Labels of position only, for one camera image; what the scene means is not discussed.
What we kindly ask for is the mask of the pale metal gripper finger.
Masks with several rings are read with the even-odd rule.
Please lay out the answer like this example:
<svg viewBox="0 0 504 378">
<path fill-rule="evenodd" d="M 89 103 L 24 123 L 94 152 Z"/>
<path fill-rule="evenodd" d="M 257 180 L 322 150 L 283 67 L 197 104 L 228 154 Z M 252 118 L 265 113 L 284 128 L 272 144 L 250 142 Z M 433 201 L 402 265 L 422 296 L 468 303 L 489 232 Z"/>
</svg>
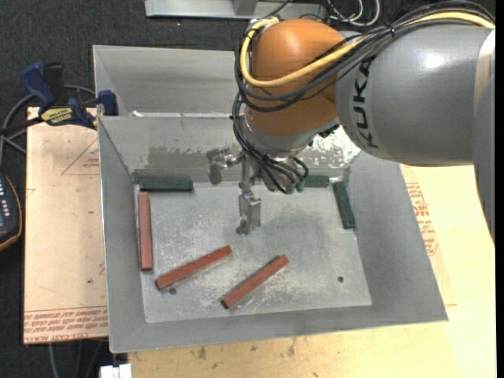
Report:
<svg viewBox="0 0 504 378">
<path fill-rule="evenodd" d="M 222 181 L 222 170 L 228 169 L 241 162 L 240 155 L 234 155 L 230 147 L 221 147 L 209 150 L 206 153 L 209 161 L 209 181 L 219 184 Z"/>
<path fill-rule="evenodd" d="M 248 235 L 261 226 L 261 199 L 251 192 L 239 196 L 240 222 L 236 229 L 239 235 Z"/>
</svg>

